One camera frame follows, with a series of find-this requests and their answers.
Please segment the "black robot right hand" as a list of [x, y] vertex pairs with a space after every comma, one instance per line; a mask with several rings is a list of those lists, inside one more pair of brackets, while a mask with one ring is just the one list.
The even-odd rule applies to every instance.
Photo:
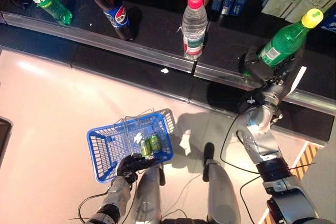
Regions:
[[249, 74], [260, 84], [282, 84], [289, 92], [293, 92], [307, 69], [302, 65], [303, 54], [304, 48], [300, 48], [281, 63], [270, 67], [257, 57], [257, 48], [251, 46], [239, 60], [239, 71]]

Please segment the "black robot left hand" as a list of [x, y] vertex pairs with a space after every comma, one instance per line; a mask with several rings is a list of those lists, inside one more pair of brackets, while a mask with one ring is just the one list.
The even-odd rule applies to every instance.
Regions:
[[155, 165], [156, 159], [147, 159], [141, 154], [133, 154], [124, 157], [118, 164], [117, 175], [123, 177], [131, 187], [138, 179], [137, 171], [147, 169]]

